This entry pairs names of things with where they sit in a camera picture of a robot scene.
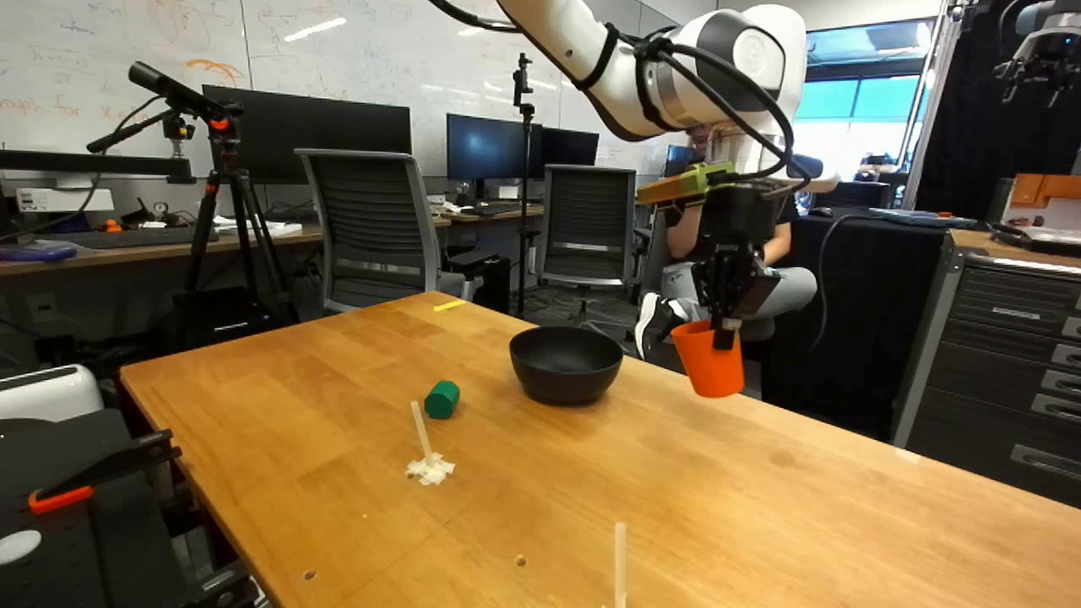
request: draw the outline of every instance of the green ball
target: green ball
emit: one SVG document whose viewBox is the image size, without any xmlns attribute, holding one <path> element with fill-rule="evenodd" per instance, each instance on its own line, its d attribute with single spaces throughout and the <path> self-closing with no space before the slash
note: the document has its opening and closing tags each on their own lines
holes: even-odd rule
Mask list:
<svg viewBox="0 0 1081 608">
<path fill-rule="evenodd" d="M 428 417 L 450 417 L 454 410 L 459 404 L 459 385 L 454 380 L 437 380 L 433 392 L 425 396 L 425 411 Z"/>
</svg>

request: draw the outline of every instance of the shelf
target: shelf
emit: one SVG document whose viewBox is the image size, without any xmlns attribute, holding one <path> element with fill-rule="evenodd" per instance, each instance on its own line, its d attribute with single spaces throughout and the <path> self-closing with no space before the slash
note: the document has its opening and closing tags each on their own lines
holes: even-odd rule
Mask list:
<svg viewBox="0 0 1081 608">
<path fill-rule="evenodd" d="M 148 171 L 189 180 L 189 158 L 152 158 L 152 154 L 82 154 L 82 151 L 19 151 L 0 148 L 2 170 L 46 170 L 46 171 Z"/>
</svg>

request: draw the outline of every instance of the small white object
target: small white object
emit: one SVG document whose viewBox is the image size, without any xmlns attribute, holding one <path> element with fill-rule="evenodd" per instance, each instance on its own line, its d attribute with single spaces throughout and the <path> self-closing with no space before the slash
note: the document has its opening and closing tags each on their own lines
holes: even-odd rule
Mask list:
<svg viewBox="0 0 1081 608">
<path fill-rule="evenodd" d="M 67 191 L 67 189 L 17 189 L 12 191 L 19 214 L 112 214 L 112 191 L 107 189 L 93 189 L 92 202 L 82 205 L 87 198 L 87 189 L 82 191 Z"/>
<path fill-rule="evenodd" d="M 40 531 L 17 531 L 0 536 L 0 567 L 12 565 L 40 546 Z"/>
<path fill-rule="evenodd" d="M 503 181 L 503 184 L 498 189 L 500 198 L 517 198 L 517 191 L 519 191 L 517 181 Z"/>
<path fill-rule="evenodd" d="M 454 475 L 454 461 L 447 461 L 440 453 L 425 457 L 425 459 L 412 459 L 406 475 L 420 480 L 423 487 L 440 487 L 447 483 L 447 475 Z"/>
<path fill-rule="evenodd" d="M 616 520 L 616 608 L 627 608 L 627 522 Z"/>
<path fill-rule="evenodd" d="M 447 475 L 454 475 L 454 461 L 447 461 L 440 453 L 433 453 L 425 416 L 420 411 L 420 402 L 412 410 L 412 430 L 423 447 L 423 459 L 412 459 L 406 475 L 420 480 L 423 487 L 440 487 Z"/>
<path fill-rule="evenodd" d="M 54 174 L 54 189 L 59 191 L 87 191 L 93 184 L 92 174 Z"/>
</svg>

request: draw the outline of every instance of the ceiling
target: ceiling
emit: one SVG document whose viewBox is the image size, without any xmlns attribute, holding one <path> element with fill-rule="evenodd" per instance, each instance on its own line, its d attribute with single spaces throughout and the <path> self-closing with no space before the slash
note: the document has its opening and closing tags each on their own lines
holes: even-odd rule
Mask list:
<svg viewBox="0 0 1081 608">
<path fill-rule="evenodd" d="M 673 18 L 675 23 L 683 23 L 709 9 L 747 9 L 760 0 L 646 0 L 646 2 Z M 794 5 L 806 20 L 806 31 L 934 18 L 942 9 L 942 0 L 901 0 L 901 2 L 900 0 L 775 0 L 775 2 Z"/>
</svg>

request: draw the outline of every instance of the window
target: window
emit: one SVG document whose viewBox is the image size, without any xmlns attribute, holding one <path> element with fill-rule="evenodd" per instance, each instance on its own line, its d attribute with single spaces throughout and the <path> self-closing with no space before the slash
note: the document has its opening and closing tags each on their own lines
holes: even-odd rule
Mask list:
<svg viewBox="0 0 1081 608">
<path fill-rule="evenodd" d="M 931 20 L 811 31 L 796 151 L 852 180 L 863 154 L 900 154 Z"/>
</svg>

